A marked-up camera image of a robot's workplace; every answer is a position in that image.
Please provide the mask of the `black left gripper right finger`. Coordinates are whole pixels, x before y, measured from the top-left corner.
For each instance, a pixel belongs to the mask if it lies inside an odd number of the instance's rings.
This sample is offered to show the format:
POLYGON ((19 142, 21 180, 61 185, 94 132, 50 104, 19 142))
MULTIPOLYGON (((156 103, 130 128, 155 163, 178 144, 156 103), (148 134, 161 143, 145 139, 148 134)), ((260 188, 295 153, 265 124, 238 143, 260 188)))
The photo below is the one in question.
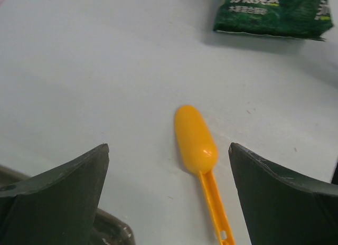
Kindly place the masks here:
POLYGON ((229 160, 252 244, 337 244, 337 171, 323 182, 238 143, 229 160))

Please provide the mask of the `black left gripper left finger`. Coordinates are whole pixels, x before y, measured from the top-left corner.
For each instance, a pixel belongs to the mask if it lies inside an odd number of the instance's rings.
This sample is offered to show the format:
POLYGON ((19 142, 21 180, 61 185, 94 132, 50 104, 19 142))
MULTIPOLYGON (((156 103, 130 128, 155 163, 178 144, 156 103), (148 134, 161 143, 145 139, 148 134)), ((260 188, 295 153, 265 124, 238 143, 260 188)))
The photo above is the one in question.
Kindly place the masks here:
POLYGON ((109 147, 101 144, 1 186, 1 244, 88 244, 108 165, 109 147))

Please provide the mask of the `yellow plastic scoop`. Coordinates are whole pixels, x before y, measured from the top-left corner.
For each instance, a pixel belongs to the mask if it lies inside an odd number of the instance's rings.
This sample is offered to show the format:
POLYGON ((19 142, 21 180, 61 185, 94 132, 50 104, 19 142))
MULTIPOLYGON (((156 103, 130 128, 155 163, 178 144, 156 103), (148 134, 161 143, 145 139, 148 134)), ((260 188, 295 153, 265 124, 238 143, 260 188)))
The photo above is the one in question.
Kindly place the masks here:
POLYGON ((184 166, 202 186, 219 244, 235 244, 213 174, 219 152, 201 113, 191 105, 180 106, 174 115, 174 131, 184 166))

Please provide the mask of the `green litter bag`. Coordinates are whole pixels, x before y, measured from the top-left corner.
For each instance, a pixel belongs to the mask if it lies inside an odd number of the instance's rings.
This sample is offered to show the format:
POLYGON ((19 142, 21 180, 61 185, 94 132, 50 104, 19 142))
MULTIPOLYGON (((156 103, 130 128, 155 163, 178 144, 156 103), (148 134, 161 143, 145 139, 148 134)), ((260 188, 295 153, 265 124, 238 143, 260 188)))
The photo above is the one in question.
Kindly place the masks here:
POLYGON ((224 0, 213 30, 320 41, 333 26, 328 0, 224 0))

